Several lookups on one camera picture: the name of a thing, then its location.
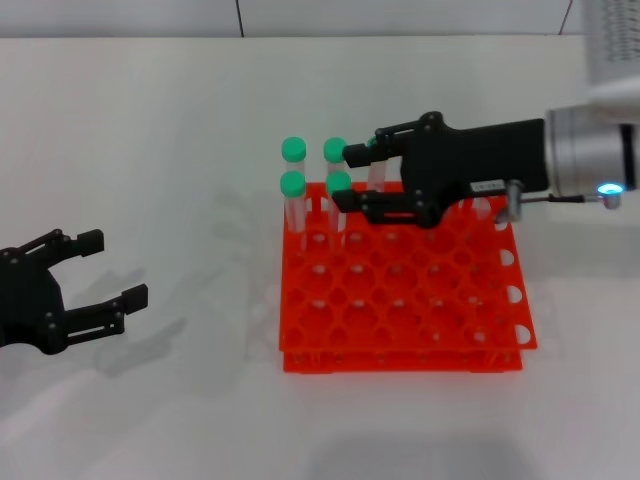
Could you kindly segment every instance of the white table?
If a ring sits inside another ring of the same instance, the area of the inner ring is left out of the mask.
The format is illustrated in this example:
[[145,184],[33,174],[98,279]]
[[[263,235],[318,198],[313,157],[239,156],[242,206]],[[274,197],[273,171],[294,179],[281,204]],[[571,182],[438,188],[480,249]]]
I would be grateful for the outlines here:
[[329,136],[537,117],[583,82],[565,37],[0,41],[0,246],[101,228],[54,270],[67,306],[150,288],[126,335],[0,350],[0,477],[637,479],[640,195],[525,209],[521,373],[288,376],[277,352],[284,137],[319,180]]

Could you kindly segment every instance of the test tube rack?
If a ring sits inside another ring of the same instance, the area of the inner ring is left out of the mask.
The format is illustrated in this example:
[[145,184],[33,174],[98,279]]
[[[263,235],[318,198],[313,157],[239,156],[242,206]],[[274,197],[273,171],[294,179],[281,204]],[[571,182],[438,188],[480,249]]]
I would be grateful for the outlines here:
[[431,230],[349,214],[341,233],[324,184],[307,184],[306,202],[303,234],[285,217],[284,371],[504,372],[537,348],[511,225],[494,223],[504,197],[464,200]]

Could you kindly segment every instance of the green test tube cap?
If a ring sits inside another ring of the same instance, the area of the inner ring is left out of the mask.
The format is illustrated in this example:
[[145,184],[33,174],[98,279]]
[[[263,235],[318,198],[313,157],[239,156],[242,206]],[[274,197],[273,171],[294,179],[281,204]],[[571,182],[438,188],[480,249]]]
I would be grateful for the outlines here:
[[282,142],[282,158],[289,163],[298,163],[307,156],[307,145],[300,137],[285,138]]
[[287,172],[280,177],[280,191],[287,198],[304,195],[306,182],[300,172]]
[[347,172],[333,172],[327,177],[327,192],[333,195],[340,190],[351,190],[351,177]]
[[342,150],[347,146],[344,138],[333,137],[324,142],[324,159],[329,163],[344,162]]

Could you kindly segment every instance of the test tube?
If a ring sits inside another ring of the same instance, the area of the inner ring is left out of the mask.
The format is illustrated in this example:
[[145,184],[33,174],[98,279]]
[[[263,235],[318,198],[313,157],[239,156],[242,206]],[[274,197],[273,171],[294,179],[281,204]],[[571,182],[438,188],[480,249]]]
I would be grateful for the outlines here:
[[327,174],[344,170],[342,150],[347,146],[344,138],[333,137],[324,142],[324,159],[327,161]]
[[333,172],[327,177],[329,194],[329,226],[333,232],[342,232],[347,226],[347,214],[342,213],[331,196],[340,190],[351,189],[351,177],[346,172]]
[[[376,137],[371,137],[367,142],[367,146],[375,143]],[[373,162],[369,165],[369,176],[367,177],[367,190],[375,190],[384,192],[384,177],[387,174],[387,162]]]
[[285,138],[282,142],[282,158],[287,162],[287,172],[300,172],[304,175],[304,159],[307,145],[300,137]]
[[284,195],[287,228],[293,233],[302,233],[305,229],[307,216],[305,190],[304,175],[300,172],[287,172],[280,177],[280,191]]

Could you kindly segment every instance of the blue led light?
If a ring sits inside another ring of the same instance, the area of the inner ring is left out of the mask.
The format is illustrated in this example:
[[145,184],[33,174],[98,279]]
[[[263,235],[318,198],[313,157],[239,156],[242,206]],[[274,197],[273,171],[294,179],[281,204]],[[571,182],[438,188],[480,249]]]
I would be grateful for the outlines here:
[[617,183],[603,183],[598,187],[600,195],[619,195],[624,192],[624,187]]

